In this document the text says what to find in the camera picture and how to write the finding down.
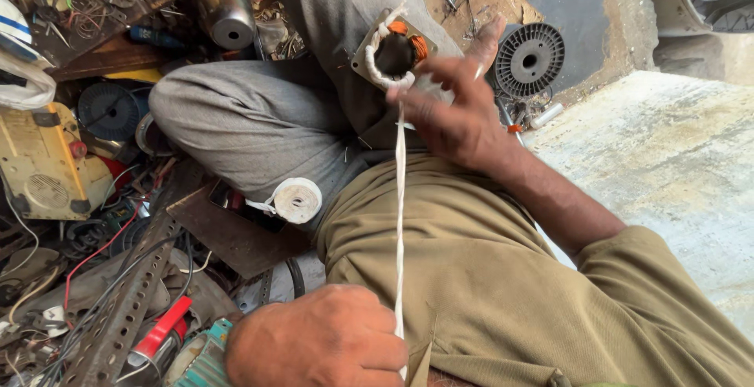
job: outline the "knee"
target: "knee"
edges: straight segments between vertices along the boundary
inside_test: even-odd
[[[192,89],[192,66],[177,69],[160,79],[149,93],[149,111],[157,125],[165,132],[187,111],[187,94]]]

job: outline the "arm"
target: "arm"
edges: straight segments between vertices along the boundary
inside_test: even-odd
[[[487,175],[504,185],[569,256],[626,228],[608,209],[518,143],[508,155],[498,154],[493,161]]]
[[[432,81],[452,89],[452,106],[416,88],[388,91],[388,101],[403,103],[406,119],[416,126],[429,150],[479,170],[503,185],[531,212],[555,243],[574,256],[597,240],[626,227],[608,209],[586,195],[524,149],[501,126],[494,95],[483,78],[474,78],[473,58],[434,58],[419,65]]]

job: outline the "speaker grille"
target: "speaker grille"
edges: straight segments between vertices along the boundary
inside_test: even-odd
[[[32,175],[26,180],[26,190],[39,206],[61,209],[68,204],[68,191],[60,181],[47,175]]]

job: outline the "olive green shirt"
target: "olive green shirt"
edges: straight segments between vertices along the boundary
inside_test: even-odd
[[[754,346],[653,231],[625,228],[553,256],[503,189],[425,154],[407,162],[403,308],[411,386],[429,366],[481,386],[754,386]],[[327,282],[362,284],[392,308],[395,162],[367,170],[327,209],[315,242]]]

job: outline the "red knob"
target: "red knob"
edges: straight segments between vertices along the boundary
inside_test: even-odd
[[[68,144],[68,148],[71,150],[74,159],[80,159],[87,155],[87,145],[83,141],[73,141]]]

